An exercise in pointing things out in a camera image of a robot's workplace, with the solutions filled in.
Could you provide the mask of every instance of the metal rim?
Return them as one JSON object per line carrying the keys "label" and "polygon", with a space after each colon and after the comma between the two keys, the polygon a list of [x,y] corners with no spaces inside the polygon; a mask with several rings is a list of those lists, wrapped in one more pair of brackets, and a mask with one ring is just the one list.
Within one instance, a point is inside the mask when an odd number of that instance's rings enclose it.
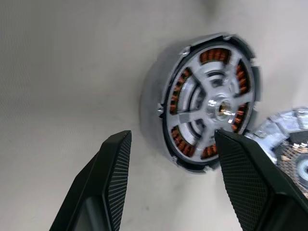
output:
{"label": "metal rim", "polygon": [[214,132],[243,133],[255,101],[249,61],[228,43],[190,54],[170,83],[165,110],[171,145],[189,163],[218,157]]}

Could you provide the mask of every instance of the gray background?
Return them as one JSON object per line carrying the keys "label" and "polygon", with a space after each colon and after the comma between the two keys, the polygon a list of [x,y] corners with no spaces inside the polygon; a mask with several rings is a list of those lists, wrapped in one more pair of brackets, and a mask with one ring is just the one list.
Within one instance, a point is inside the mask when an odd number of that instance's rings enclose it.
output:
{"label": "gray background", "polygon": [[258,122],[308,105],[306,0],[2,0],[0,230],[47,230],[111,134],[133,134],[121,231],[239,231],[219,171],[190,175],[149,147],[139,97],[177,40],[238,33],[262,67]]}

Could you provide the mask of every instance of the metal spoke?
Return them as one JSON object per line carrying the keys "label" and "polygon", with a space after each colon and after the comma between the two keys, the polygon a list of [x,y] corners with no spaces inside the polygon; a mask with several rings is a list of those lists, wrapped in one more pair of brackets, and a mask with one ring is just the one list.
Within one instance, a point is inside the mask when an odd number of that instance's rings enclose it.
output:
{"label": "metal spoke", "polygon": [[177,125],[185,124],[189,122],[201,119],[203,114],[200,110],[195,110],[191,112],[181,112],[175,115],[170,115],[169,117],[169,128],[172,129]]}
{"label": "metal spoke", "polygon": [[206,73],[203,73],[202,70],[193,74],[195,79],[199,82],[203,90],[209,95],[213,91],[213,86],[211,83],[212,78],[209,78]]}
{"label": "metal spoke", "polygon": [[205,129],[202,132],[201,139],[198,140],[197,144],[195,145],[195,151],[193,154],[194,156],[201,156],[206,147],[213,145],[214,132],[215,129],[213,126],[205,127]]}
{"label": "metal spoke", "polygon": [[229,121],[224,122],[223,124],[221,124],[220,127],[223,128],[225,131],[233,132],[232,123],[229,123]]}
{"label": "metal spoke", "polygon": [[244,95],[240,95],[239,97],[234,98],[233,99],[234,106],[239,106],[244,103],[252,102],[253,99],[254,99],[254,94],[253,92],[250,91]]}
{"label": "metal spoke", "polygon": [[223,88],[224,92],[231,93],[232,95],[239,93],[240,88],[237,77],[234,73],[229,73],[224,79]]}
{"label": "metal spoke", "polygon": [[189,62],[189,68],[191,69],[191,71],[193,73],[195,72],[198,72],[201,68],[201,63],[200,63],[200,60],[199,60],[199,57],[196,56],[194,57],[190,62]]}

